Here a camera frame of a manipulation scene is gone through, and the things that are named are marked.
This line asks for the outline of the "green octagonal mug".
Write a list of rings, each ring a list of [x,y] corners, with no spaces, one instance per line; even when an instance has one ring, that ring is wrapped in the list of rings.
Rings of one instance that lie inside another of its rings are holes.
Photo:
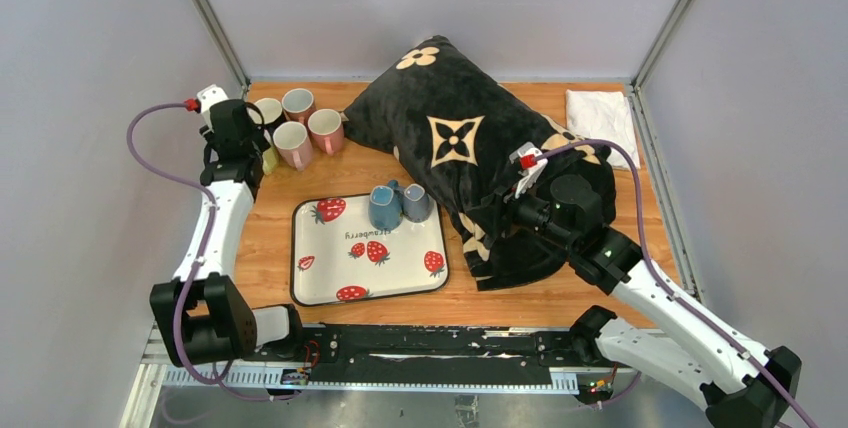
[[[270,132],[263,129],[262,134],[268,144],[268,148],[264,150],[262,154],[262,168],[265,175],[270,175],[279,166],[280,157]]]

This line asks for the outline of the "black mug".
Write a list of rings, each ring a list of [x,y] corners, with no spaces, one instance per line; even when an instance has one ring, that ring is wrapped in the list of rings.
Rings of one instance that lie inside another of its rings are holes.
[[[248,115],[268,134],[272,134],[287,121],[281,101],[275,98],[262,98],[253,102],[248,109]]]

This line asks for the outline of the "pink octagonal mug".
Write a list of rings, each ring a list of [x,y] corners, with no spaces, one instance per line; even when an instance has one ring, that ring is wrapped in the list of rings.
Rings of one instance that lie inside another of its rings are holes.
[[[282,123],[273,132],[272,141],[281,159],[297,171],[304,171],[313,160],[310,135],[302,123]]]

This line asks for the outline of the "brown pink mug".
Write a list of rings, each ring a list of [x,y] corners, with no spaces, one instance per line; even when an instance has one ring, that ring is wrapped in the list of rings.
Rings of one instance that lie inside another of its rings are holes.
[[[294,88],[283,95],[281,106],[288,121],[307,125],[316,111],[315,96],[306,88]]]

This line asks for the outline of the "pink round mug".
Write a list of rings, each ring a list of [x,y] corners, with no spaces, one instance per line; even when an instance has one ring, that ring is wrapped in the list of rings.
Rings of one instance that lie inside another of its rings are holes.
[[[332,109],[317,110],[309,117],[307,128],[324,153],[333,156],[343,148],[345,137],[340,112]]]

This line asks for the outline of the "white strawberry tray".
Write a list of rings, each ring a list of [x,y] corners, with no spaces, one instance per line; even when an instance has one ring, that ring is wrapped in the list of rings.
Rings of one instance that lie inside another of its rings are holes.
[[[306,307],[370,301],[443,287],[449,278],[440,210],[378,230],[369,196],[307,200],[292,213],[290,295]]]

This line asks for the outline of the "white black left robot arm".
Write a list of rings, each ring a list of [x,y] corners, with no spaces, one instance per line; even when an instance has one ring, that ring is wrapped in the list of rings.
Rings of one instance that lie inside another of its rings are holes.
[[[229,362],[271,350],[298,359],[306,334],[291,304],[252,309],[233,280],[247,217],[264,177],[270,147],[255,105],[224,94],[202,95],[185,108],[204,119],[203,170],[187,186],[201,208],[187,253],[168,282],[152,287],[149,303],[171,362],[178,367]]]

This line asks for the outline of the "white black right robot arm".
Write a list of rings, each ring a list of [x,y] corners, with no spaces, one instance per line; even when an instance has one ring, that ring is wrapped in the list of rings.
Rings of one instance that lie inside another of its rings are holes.
[[[523,228],[564,249],[579,278],[663,332],[656,337],[593,306],[572,328],[577,361],[634,368],[690,400],[714,427],[779,425],[797,391],[799,357],[742,334],[672,282],[642,246],[606,222],[603,198],[587,180],[563,175],[539,196],[501,188],[475,214],[489,234]]]

